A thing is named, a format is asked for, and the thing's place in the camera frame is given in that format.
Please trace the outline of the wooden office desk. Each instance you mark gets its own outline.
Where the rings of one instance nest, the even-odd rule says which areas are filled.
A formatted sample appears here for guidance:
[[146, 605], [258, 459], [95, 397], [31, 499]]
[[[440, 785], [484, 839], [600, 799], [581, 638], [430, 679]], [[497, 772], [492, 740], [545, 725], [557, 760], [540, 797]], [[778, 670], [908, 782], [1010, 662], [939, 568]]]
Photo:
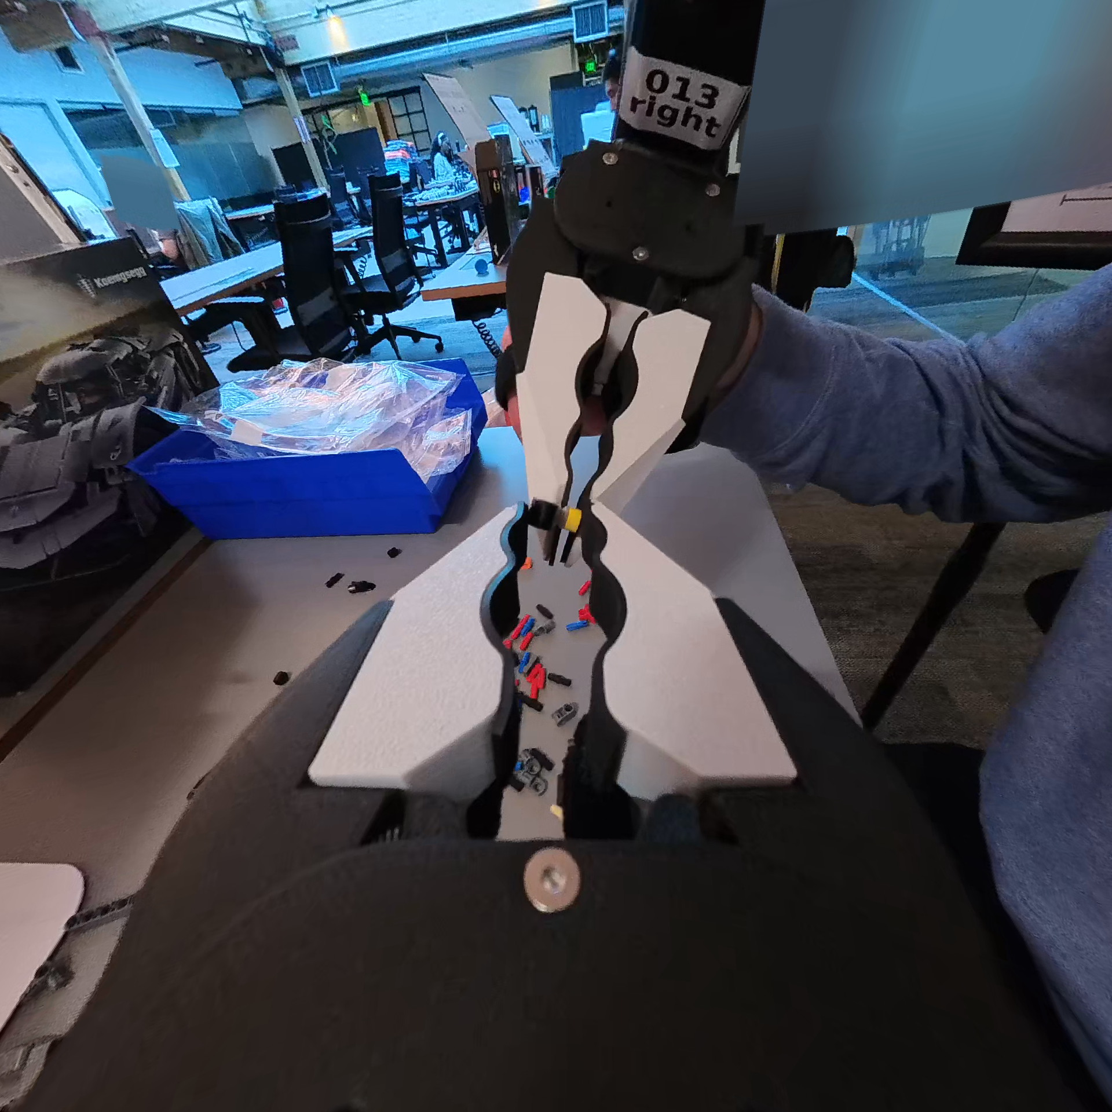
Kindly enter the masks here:
[[423, 282], [420, 298], [424, 302], [499, 298], [505, 294], [505, 275], [507, 263], [493, 258], [489, 234], [481, 230], [465, 251]]

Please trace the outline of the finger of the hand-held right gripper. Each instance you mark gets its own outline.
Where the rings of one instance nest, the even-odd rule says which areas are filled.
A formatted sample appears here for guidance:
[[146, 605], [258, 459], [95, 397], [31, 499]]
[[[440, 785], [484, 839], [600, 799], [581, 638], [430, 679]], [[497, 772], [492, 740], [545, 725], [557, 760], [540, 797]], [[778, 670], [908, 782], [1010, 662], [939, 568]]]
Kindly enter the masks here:
[[607, 306], [579, 278], [546, 273], [518, 374], [518, 418], [530, 502], [546, 503], [544, 557], [553, 562], [565, 525], [573, 474], [569, 457], [579, 438], [579, 377], [607, 332]]
[[[570, 347], [569, 371], [562, 388], [562, 462], [567, 438], [578, 437], [581, 423], [579, 369], [600, 345], [607, 329], [604, 307], [578, 307]], [[602, 462], [587, 494], [594, 503], [620, 511], [644, 484], [649, 471], [671, 446], [683, 425], [683, 410], [709, 324], [683, 310], [643, 315], [632, 327], [620, 353], [627, 363], [618, 416], [607, 426], [608, 457]]]

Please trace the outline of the black computer case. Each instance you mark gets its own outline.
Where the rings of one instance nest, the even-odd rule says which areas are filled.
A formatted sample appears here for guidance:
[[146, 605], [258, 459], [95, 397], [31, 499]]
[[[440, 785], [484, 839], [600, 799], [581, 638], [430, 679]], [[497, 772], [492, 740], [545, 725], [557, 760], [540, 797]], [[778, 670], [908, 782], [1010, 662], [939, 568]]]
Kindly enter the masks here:
[[476, 144], [475, 176], [491, 255], [495, 263], [505, 265], [522, 225], [516, 165], [507, 135], [497, 134]]

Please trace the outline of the white monitor stand base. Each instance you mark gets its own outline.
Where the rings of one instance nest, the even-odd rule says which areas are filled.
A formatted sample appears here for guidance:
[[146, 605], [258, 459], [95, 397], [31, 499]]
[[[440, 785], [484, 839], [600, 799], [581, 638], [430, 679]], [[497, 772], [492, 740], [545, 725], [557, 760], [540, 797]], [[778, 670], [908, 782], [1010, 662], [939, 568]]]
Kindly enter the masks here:
[[71, 864], [1, 864], [1, 1026], [60, 942], [84, 887], [83, 874]]

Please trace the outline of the person's right forearm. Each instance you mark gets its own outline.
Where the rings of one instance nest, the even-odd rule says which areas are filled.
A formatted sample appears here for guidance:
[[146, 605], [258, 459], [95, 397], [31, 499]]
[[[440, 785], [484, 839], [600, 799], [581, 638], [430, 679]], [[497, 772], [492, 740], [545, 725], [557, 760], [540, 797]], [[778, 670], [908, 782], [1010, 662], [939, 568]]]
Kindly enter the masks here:
[[753, 303], [701, 439], [762, 476], [951, 523], [1109, 510], [1109, 267], [966, 343], [877, 337], [761, 287]]

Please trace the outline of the yellow and black lego piece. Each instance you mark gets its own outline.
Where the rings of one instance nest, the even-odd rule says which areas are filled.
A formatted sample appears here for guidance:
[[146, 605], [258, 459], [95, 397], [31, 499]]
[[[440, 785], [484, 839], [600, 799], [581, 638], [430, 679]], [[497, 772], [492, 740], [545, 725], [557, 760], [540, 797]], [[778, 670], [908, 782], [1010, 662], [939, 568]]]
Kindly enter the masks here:
[[533, 499], [526, 511], [528, 524], [540, 535], [541, 558], [549, 565], [567, 562], [581, 521], [575, 507]]

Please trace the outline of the pile of small lego pieces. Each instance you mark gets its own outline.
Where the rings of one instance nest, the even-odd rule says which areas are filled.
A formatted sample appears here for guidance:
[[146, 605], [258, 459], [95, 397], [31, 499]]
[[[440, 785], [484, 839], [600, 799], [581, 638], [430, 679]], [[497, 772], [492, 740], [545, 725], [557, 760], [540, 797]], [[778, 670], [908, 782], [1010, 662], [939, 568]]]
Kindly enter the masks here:
[[512, 646], [518, 750], [504, 791], [500, 839], [563, 836], [565, 757], [587, 713], [593, 660], [603, 645], [590, 618], [590, 574], [577, 551], [552, 565], [534, 555], [518, 573], [524, 637]]

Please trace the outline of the blue plastic bin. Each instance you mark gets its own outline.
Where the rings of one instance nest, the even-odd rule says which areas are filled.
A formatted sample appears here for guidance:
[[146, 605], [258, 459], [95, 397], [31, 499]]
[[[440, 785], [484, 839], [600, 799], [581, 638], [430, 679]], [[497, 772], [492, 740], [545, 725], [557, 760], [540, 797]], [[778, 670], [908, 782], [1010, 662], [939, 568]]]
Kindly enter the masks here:
[[479, 418], [463, 462], [430, 483], [395, 450], [332, 462], [320, 457], [222, 462], [198, 434], [173, 426], [129, 462], [129, 471], [210, 539], [431, 533], [471, 459], [485, 412], [460, 357], [415, 364], [465, 371], [469, 381], [452, 398], [476, 402]]

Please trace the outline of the black lego set box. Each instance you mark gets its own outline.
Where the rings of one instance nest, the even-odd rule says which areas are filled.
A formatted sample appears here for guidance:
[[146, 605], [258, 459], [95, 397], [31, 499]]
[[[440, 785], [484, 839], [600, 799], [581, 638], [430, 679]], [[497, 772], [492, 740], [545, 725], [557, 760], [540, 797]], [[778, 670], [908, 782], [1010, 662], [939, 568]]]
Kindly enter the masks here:
[[39, 680], [187, 524], [132, 462], [217, 385], [141, 247], [1, 271], [1, 695]]

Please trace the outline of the black table leg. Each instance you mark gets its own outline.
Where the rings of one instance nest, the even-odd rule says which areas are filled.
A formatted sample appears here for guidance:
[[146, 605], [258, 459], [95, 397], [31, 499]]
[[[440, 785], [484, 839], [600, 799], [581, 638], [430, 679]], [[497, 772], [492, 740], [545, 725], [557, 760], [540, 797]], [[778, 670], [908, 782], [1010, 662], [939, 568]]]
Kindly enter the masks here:
[[918, 662], [955, 607], [978, 581], [1003, 523], [975, 523], [958, 548], [951, 551], [890, 662], [860, 711], [861, 725], [872, 731], [889, 709]]

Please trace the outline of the white office desk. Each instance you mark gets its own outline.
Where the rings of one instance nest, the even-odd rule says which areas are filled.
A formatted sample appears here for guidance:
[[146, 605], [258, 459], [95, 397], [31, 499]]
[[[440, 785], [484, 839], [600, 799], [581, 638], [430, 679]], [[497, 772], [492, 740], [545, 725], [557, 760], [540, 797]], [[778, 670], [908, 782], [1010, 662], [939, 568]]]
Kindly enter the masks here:
[[283, 249], [279, 242], [256, 247], [230, 259], [210, 263], [160, 282], [164, 295], [180, 315], [201, 311], [213, 302], [244, 294], [281, 274]]

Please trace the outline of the brown cardboard panel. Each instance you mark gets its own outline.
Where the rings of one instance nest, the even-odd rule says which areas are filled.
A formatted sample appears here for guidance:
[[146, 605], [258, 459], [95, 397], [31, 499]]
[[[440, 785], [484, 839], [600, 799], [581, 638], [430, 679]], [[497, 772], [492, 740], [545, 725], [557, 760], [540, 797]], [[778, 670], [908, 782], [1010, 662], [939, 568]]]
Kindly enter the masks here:
[[481, 114], [455, 77], [430, 73], [422, 77], [459, 131], [467, 149], [473, 151], [479, 143], [491, 139]]

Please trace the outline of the black office chair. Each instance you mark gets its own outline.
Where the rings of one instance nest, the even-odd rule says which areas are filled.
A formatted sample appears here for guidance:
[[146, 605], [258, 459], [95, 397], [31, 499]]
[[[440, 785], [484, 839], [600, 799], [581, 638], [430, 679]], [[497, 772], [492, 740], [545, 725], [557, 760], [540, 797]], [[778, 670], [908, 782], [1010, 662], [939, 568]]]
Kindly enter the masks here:
[[381, 341], [389, 341], [397, 359], [401, 359], [397, 337], [409, 337], [414, 343], [430, 340], [435, 352], [443, 352], [438, 335], [419, 331], [410, 325], [394, 325], [390, 314], [399, 312], [420, 298], [419, 275], [406, 242], [402, 189], [395, 175], [369, 175], [371, 253], [378, 274], [361, 277], [354, 263], [345, 261], [352, 278], [342, 291], [344, 306], [354, 314], [358, 341], [369, 351]]
[[341, 294], [329, 196], [319, 189], [274, 204], [285, 302], [292, 324], [270, 331], [229, 360], [229, 372], [259, 371], [284, 359], [342, 361], [369, 352], [369, 335]]

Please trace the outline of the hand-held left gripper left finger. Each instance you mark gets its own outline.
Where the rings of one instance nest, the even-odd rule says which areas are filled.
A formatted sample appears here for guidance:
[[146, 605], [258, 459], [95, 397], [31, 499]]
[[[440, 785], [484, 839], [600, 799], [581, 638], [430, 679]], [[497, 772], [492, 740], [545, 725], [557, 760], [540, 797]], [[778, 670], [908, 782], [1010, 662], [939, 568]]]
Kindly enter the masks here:
[[312, 784], [479, 795], [501, 776], [525, 516], [522, 503], [500, 510], [395, 592], [309, 764]]

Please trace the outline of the pile of clear plastic bags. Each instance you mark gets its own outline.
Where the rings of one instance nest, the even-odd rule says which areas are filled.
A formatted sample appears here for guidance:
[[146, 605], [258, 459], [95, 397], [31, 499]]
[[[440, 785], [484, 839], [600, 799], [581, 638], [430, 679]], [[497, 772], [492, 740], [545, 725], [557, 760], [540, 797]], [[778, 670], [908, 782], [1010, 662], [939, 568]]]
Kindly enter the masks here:
[[463, 462], [479, 430], [476, 402], [452, 398], [465, 371], [403, 360], [283, 360], [243, 371], [186, 401], [148, 408], [198, 434], [222, 462], [334, 458], [399, 451], [424, 483]]

